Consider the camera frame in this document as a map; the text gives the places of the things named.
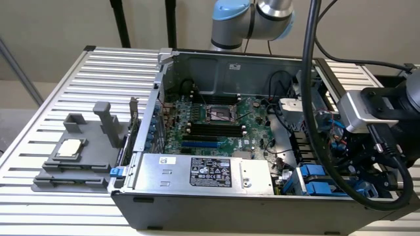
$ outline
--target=blue cable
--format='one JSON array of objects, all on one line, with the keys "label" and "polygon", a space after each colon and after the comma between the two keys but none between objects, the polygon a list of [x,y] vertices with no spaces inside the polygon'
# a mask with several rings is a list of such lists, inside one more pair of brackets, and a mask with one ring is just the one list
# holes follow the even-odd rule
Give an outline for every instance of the blue cable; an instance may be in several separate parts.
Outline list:
[{"label": "blue cable", "polygon": [[340,128],[345,129],[345,126],[344,126],[344,124],[341,124],[340,121],[336,121],[336,120],[329,119],[328,122],[329,122],[329,123],[334,122],[334,125],[336,125],[336,126],[338,126]]}]

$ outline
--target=circuit board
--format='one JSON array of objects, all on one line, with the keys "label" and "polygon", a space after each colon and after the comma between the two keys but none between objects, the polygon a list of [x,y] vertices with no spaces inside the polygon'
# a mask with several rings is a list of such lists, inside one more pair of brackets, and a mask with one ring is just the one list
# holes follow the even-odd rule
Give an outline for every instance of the circuit board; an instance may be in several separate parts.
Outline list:
[{"label": "circuit board", "polygon": [[[272,132],[265,107],[260,103],[261,100],[254,97],[242,97],[234,105],[197,104],[185,97],[165,103],[170,107],[165,114],[165,153],[234,157],[249,153],[252,159],[268,160],[272,164],[274,156],[264,152],[265,144],[272,140]],[[182,137],[189,135],[190,122],[241,126],[242,137],[217,136],[217,146],[213,148],[182,147]]]}]

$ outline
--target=slotted metal platform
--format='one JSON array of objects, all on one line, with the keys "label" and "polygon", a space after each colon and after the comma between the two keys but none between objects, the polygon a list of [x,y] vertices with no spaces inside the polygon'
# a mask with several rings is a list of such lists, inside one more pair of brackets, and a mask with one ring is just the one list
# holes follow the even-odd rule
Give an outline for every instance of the slotted metal platform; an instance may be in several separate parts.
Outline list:
[{"label": "slotted metal platform", "polygon": [[[109,101],[110,113],[120,121],[128,121],[128,101],[133,96],[138,97],[141,117],[157,73],[157,55],[157,50],[116,48],[96,48],[80,55],[0,159],[0,235],[214,235],[137,232],[128,226],[108,194],[30,190],[32,179],[60,139],[62,120],[69,112],[81,113],[86,120],[98,120],[90,111],[93,104]],[[366,81],[377,82],[362,67],[330,61],[328,64],[345,89],[362,89],[369,86]],[[420,194],[420,162],[410,173]],[[394,222],[377,221],[352,235],[417,236],[420,212]]]}]

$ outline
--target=screw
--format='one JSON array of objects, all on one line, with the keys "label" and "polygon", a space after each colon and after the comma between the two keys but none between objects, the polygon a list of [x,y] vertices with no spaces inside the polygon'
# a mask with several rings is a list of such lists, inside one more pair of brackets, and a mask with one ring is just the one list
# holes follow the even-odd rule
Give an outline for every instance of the screw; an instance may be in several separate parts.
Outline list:
[{"label": "screw", "polygon": [[381,148],[381,145],[380,145],[380,144],[374,144],[373,149],[374,149],[378,153],[382,153],[382,148]]},{"label": "screw", "polygon": [[398,144],[396,145],[396,148],[398,149],[398,152],[402,153],[402,149],[401,149],[401,146]]},{"label": "screw", "polygon": [[354,172],[356,172],[356,169],[354,169],[353,166],[348,166],[348,170],[349,170],[350,173],[354,173]]}]

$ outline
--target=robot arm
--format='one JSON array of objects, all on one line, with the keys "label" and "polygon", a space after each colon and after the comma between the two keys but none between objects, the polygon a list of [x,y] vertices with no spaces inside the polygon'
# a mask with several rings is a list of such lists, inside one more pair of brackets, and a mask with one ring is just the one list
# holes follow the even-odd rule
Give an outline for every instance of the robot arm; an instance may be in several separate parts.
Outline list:
[{"label": "robot arm", "polygon": [[218,0],[212,15],[210,50],[241,51],[244,39],[277,40],[294,21],[292,0]]}]

